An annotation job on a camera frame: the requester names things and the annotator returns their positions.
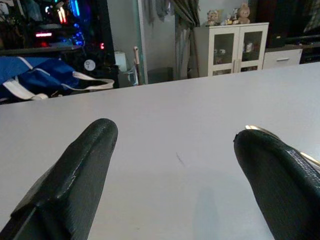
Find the white drawer unit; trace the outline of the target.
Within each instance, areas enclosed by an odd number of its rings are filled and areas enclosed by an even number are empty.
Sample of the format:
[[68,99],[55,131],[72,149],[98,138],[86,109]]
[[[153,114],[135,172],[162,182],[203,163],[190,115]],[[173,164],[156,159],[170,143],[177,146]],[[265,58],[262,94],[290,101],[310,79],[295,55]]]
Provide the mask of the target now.
[[302,49],[280,50],[264,54],[263,69],[273,69],[300,64]]

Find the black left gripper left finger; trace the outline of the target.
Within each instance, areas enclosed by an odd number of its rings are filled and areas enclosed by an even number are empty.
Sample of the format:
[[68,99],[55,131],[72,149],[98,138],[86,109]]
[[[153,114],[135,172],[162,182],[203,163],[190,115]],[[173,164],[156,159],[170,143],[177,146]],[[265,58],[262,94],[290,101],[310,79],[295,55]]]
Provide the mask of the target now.
[[28,190],[0,240],[87,240],[117,138],[114,121],[92,122]]

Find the white cabinet with glass doors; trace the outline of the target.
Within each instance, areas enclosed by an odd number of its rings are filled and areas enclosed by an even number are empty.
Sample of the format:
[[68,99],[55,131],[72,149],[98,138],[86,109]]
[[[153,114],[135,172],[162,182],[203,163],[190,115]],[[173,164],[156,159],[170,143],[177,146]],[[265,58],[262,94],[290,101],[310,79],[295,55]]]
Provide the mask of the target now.
[[195,28],[190,76],[199,78],[261,70],[268,28],[267,22]]

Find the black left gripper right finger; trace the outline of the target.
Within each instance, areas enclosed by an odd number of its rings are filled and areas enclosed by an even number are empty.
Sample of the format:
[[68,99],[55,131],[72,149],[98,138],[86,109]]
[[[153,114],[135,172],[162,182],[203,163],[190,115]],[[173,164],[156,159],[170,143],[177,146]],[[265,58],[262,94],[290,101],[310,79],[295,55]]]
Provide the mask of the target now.
[[240,131],[233,147],[274,239],[320,240],[320,172],[260,130]]

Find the glass door with frame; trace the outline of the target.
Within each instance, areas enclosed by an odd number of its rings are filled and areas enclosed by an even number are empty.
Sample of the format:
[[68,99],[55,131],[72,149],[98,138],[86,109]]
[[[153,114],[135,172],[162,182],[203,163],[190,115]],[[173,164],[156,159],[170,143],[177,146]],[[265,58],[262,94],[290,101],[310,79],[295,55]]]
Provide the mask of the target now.
[[170,0],[107,0],[114,52],[126,55],[120,87],[172,81],[175,77],[175,16]]

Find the gold metal spoon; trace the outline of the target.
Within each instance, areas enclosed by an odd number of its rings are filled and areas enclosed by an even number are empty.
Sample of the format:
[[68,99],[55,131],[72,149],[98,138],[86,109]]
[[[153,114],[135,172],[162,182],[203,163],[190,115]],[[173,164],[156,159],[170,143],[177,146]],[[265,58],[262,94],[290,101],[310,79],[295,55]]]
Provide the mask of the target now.
[[[256,130],[256,131],[261,131],[261,132],[264,132],[272,137],[275,137],[276,139],[280,140],[280,138],[275,135],[274,133],[272,133],[271,131],[265,129],[265,128],[262,128],[262,127],[259,127],[259,126],[256,126],[256,125],[246,125],[245,126],[245,129],[246,130]],[[302,152],[302,151],[298,151],[303,158],[305,158],[308,162],[312,163],[313,165],[317,166],[319,169],[320,169],[320,161],[316,160],[315,158],[313,158],[312,156]]]

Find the computer with coloured lights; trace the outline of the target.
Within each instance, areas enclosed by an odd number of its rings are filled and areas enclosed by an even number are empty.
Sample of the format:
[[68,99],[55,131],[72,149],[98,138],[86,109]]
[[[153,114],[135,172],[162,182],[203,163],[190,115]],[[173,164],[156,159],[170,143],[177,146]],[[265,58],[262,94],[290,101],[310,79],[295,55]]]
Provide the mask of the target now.
[[26,13],[36,47],[113,48],[107,0],[32,0]]

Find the brown teddy bear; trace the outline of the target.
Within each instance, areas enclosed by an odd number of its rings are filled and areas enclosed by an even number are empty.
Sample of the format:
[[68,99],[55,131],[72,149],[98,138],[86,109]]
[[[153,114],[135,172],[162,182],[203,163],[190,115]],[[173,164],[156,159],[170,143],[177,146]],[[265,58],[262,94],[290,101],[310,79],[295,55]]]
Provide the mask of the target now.
[[249,24],[250,8],[247,3],[242,3],[237,11],[237,19],[239,24]]

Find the black case with round sticker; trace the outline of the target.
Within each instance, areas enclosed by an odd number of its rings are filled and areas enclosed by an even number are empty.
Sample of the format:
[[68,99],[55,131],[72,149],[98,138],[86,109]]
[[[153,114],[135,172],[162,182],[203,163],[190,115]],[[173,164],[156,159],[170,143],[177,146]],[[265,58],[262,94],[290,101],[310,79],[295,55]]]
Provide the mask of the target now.
[[113,87],[119,88],[119,67],[103,56],[87,56],[83,62],[83,71],[96,79],[114,80]]

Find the grey curtain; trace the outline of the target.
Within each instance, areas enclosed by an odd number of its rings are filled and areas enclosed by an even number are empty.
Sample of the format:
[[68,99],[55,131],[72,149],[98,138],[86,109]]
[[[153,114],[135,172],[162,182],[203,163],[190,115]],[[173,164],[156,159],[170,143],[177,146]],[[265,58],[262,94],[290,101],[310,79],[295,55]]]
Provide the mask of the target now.
[[188,78],[193,30],[200,26],[199,0],[172,0],[175,18],[175,67],[178,80]]

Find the pale plush toy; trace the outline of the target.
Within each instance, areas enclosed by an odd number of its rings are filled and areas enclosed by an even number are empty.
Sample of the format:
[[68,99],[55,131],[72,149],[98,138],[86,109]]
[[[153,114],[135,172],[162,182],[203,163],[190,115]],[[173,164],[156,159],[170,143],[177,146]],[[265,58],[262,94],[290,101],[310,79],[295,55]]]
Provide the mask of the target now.
[[221,24],[223,11],[223,9],[209,10],[207,12],[207,25],[219,26]]

